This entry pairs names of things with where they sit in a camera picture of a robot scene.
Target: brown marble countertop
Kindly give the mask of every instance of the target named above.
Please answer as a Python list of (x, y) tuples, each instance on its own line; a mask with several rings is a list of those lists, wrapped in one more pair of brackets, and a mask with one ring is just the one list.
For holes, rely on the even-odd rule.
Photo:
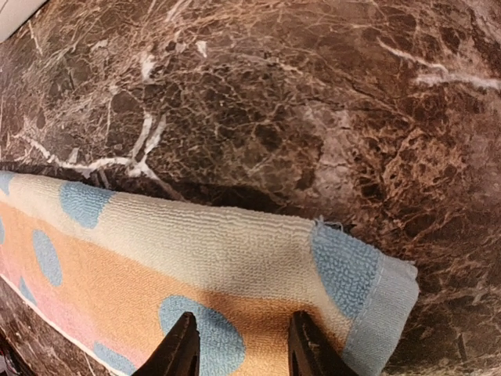
[[(420, 271), (386, 372), (501, 374), (500, 22), (496, 0), (51, 0), (0, 45), (0, 164), (341, 222)], [(0, 292), (34, 371), (106, 374)]]

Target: washcloth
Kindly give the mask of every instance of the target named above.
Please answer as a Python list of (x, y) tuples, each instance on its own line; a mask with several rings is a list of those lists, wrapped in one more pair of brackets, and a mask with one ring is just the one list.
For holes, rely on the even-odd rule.
[(416, 302), (416, 268), (322, 221), (0, 173), (0, 274), (44, 320), (130, 375), (185, 311), (200, 374), (287, 375), (303, 309), (378, 375)]

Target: blue polka dot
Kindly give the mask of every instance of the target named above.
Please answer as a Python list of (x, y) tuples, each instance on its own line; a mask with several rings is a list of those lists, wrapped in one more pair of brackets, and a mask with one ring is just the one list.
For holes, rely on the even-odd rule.
[(26, 282), (24, 282), (24, 278), (21, 277), (21, 280), (19, 282), (19, 289), (21, 291), (21, 294), (23, 294), (23, 297), (25, 297), (27, 300), (32, 302), (33, 304), (37, 305), (37, 301), (35, 300), (33, 294), (31, 294), (30, 289), (26, 285)]
[(5, 243), (5, 227), (3, 226), (2, 217), (0, 217), (0, 244)]
[(97, 226), (105, 205), (115, 194), (82, 183), (68, 182), (61, 186), (59, 202), (64, 212), (86, 229)]
[(94, 343), (94, 353), (98, 358), (117, 371), (122, 371), (127, 375), (131, 375), (135, 372), (134, 364), (132, 364), (129, 359), (108, 349), (105, 345), (98, 342)]
[(184, 312), (192, 312), (200, 332), (200, 375), (226, 376), (236, 371), (245, 357), (243, 339), (219, 312), (183, 296), (166, 298), (160, 307), (160, 325), (167, 334)]
[(7, 196), (9, 196), (9, 184), (13, 177), (16, 176), (15, 173), (9, 171), (0, 171), (0, 190), (3, 190)]
[(63, 274), (61, 273), (59, 258), (54, 245), (43, 231), (33, 231), (33, 248), (41, 272), (47, 277), (52, 286), (60, 286), (63, 281)]
[(380, 252), (321, 223), (313, 230), (312, 250), (327, 294), (346, 317), (354, 319), (372, 289)]

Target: folded towel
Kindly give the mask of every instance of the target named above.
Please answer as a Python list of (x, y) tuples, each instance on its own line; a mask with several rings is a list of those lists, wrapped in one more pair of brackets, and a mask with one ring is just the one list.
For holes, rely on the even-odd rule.
[(377, 375), (416, 302), (416, 268), (321, 221), (0, 173), (0, 274), (44, 320), (132, 374), (184, 311), (200, 374), (286, 375), (308, 311), (344, 361)]

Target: cloth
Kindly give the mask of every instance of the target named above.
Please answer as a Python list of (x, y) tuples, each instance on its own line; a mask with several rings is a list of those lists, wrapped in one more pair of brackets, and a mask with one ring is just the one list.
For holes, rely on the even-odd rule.
[(308, 311), (361, 376), (381, 372), (416, 302), (416, 268), (321, 221), (0, 173), (0, 274), (116, 374), (184, 311), (202, 375), (286, 375)]

